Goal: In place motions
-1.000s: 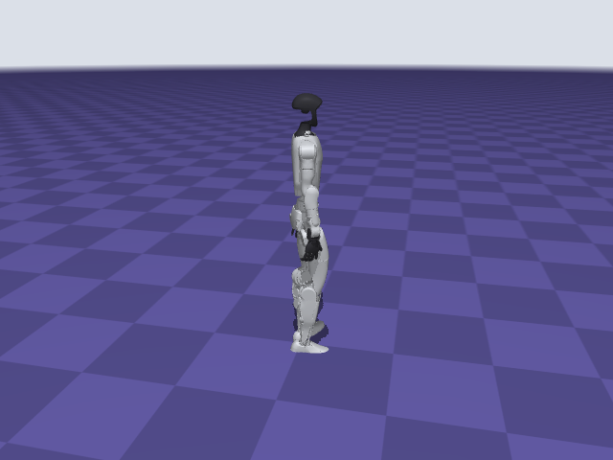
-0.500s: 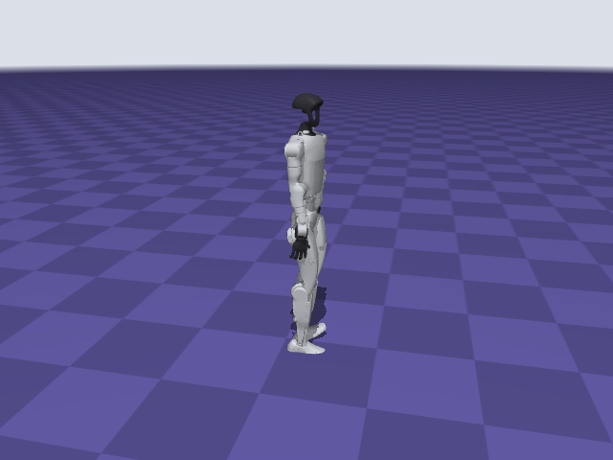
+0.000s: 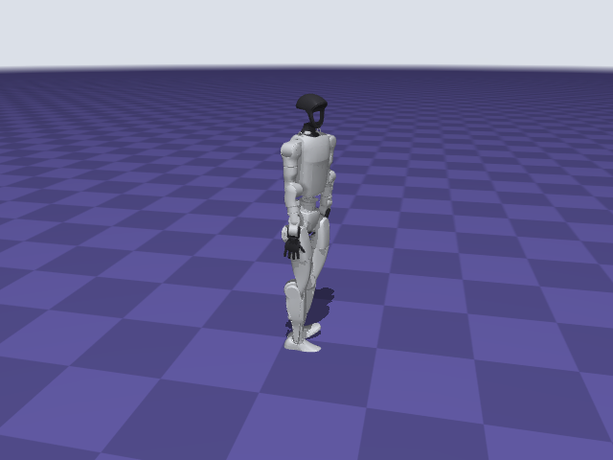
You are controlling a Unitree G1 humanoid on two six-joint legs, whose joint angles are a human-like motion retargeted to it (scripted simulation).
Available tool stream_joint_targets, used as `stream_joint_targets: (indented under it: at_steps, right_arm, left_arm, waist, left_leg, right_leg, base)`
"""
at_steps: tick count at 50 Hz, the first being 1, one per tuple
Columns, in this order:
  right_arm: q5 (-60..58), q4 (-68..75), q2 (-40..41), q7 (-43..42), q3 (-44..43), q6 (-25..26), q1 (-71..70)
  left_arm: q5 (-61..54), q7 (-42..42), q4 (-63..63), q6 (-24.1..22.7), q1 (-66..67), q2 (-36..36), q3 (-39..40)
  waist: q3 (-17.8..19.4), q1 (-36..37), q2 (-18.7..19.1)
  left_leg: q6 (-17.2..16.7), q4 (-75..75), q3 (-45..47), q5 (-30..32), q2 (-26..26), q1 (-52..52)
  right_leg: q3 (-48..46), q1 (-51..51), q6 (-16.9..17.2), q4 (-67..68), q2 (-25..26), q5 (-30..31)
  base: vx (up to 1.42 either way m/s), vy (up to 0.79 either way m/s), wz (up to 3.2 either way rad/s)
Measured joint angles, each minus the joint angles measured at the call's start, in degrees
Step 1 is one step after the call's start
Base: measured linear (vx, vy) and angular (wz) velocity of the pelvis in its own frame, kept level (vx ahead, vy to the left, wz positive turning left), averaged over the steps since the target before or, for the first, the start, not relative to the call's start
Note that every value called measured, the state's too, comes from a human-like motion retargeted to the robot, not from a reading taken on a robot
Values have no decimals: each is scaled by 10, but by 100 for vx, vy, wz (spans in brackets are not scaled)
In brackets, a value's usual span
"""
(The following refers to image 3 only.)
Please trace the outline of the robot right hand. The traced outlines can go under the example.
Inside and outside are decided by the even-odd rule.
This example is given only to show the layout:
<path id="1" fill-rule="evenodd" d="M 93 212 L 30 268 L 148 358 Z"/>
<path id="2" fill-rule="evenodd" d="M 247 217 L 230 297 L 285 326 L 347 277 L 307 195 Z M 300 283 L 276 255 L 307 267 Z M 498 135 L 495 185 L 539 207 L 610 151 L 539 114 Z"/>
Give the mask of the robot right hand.
<path id="1" fill-rule="evenodd" d="M 299 250 L 301 249 L 303 253 L 306 253 L 305 250 L 303 249 L 303 247 L 300 245 L 301 242 L 298 240 L 300 238 L 300 226 L 298 227 L 298 237 L 289 236 L 288 235 L 288 227 L 287 227 L 287 237 L 288 237 L 288 240 L 286 241 L 285 246 L 284 246 L 284 248 L 285 248 L 285 250 L 284 250 L 284 257 L 286 256 L 286 252 L 288 250 L 288 259 L 290 259 L 291 252 L 292 252 L 292 259 L 293 260 L 295 260 L 295 253 L 297 255 L 297 259 L 300 259 Z"/>

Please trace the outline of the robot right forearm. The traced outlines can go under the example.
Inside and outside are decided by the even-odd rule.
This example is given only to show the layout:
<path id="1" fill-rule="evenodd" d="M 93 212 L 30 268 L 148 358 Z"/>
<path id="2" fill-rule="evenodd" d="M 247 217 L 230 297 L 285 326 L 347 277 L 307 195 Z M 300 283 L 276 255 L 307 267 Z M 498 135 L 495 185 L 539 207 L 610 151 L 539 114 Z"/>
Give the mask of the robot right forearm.
<path id="1" fill-rule="evenodd" d="M 301 222 L 300 213 L 300 200 L 296 198 L 296 189 L 289 185 L 285 188 L 284 203 L 287 207 L 287 214 L 289 215 L 288 223 L 288 235 L 298 236 L 298 227 Z"/>

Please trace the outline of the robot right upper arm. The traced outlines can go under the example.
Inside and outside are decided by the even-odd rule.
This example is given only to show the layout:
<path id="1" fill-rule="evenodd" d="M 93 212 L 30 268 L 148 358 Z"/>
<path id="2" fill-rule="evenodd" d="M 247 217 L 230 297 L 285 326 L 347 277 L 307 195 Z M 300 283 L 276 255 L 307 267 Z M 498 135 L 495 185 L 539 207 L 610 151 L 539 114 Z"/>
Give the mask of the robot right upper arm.
<path id="1" fill-rule="evenodd" d="M 292 140 L 286 142 L 281 147 L 281 156 L 284 166 L 284 191 L 289 185 L 292 185 L 296 189 L 296 197 L 299 197 L 303 193 L 303 187 L 296 183 L 296 176 L 298 173 L 298 158 L 302 153 L 302 141 Z"/>

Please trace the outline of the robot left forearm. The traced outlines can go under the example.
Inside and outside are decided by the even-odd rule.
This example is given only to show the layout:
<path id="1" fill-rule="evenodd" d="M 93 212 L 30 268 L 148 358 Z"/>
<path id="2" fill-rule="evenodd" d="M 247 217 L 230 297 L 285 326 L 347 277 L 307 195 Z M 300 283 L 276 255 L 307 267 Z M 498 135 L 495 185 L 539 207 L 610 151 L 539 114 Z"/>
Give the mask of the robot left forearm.
<path id="1" fill-rule="evenodd" d="M 329 185 L 326 185 L 325 190 L 323 193 L 321 193 L 321 199 L 320 199 L 320 214 L 325 215 L 326 211 L 328 208 L 330 208 L 331 204 L 332 204 L 332 190 L 333 190 L 333 182 L 331 182 Z"/>

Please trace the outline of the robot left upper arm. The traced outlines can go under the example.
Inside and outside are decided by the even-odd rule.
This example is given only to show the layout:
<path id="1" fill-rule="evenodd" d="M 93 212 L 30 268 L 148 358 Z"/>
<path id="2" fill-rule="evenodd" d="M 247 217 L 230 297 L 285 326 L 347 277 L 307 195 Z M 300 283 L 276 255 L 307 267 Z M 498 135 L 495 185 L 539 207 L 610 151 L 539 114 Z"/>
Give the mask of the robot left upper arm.
<path id="1" fill-rule="evenodd" d="M 330 165 L 332 164 L 332 161 L 333 161 L 334 148 L 336 146 L 336 138 L 333 135 L 330 135 L 330 134 L 327 134 L 327 135 L 328 135 L 329 141 L 330 141 L 330 148 L 329 148 L 329 169 L 328 169 L 328 178 L 327 178 L 326 185 L 329 185 L 336 178 L 335 172 L 330 169 Z"/>

